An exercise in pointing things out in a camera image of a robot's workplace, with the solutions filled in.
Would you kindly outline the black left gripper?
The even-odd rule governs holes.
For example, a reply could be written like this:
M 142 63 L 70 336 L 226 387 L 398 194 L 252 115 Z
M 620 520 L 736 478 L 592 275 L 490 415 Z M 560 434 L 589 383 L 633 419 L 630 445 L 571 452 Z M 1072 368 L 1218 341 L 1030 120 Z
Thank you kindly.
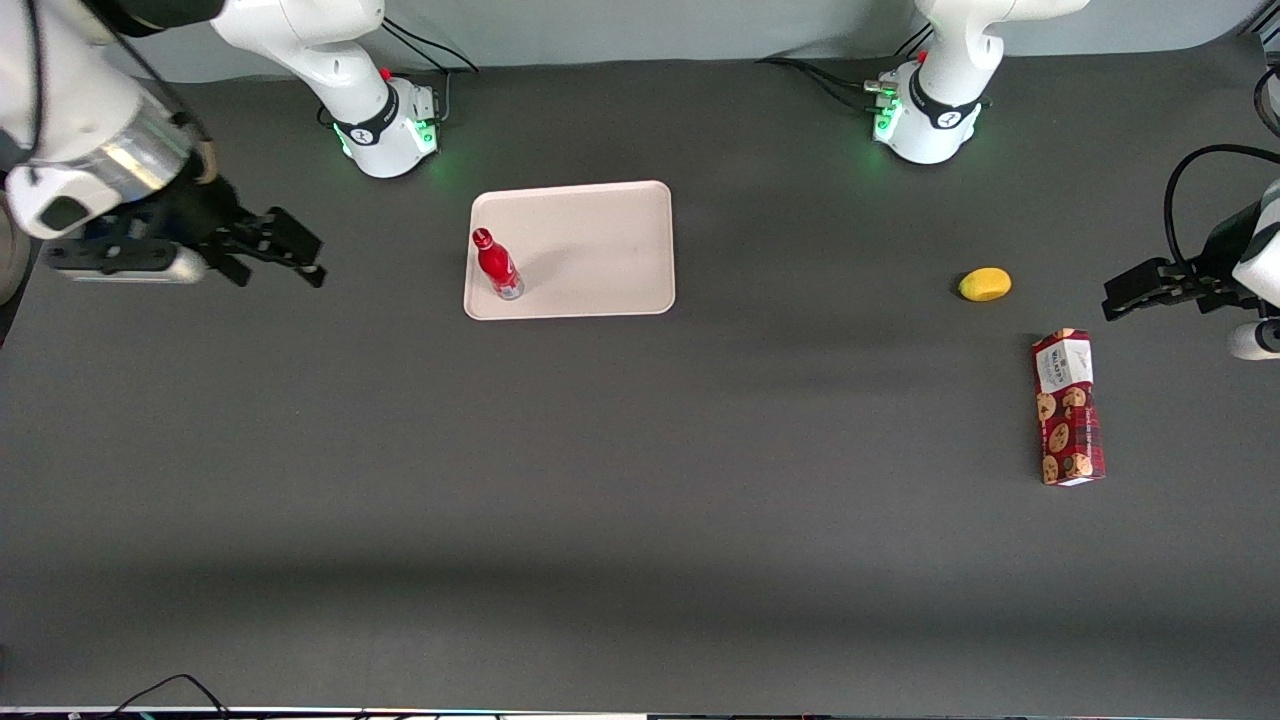
M 1185 284 L 1181 268 L 1164 258 L 1151 258 L 1103 284 L 1102 313 L 1106 322 L 1117 322 L 1134 311 L 1196 301 L 1199 313 L 1239 307 L 1262 313 L 1263 302 L 1234 279 L 1233 270 L 1249 246 L 1261 214 L 1254 201 L 1219 223 L 1203 249 L 1188 261 L 1194 281 Z

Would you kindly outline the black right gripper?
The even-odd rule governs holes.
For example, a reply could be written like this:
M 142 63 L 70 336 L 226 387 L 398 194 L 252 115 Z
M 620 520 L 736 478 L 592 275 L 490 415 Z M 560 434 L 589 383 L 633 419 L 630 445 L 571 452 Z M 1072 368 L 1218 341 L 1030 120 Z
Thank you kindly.
M 284 208 L 260 217 L 243 208 L 221 177 L 204 183 L 177 177 L 148 196 L 150 273 L 214 270 L 246 287 L 253 275 L 248 258 L 284 266 L 319 290 L 326 282 L 326 269 L 316 264 L 321 249 L 323 241 Z

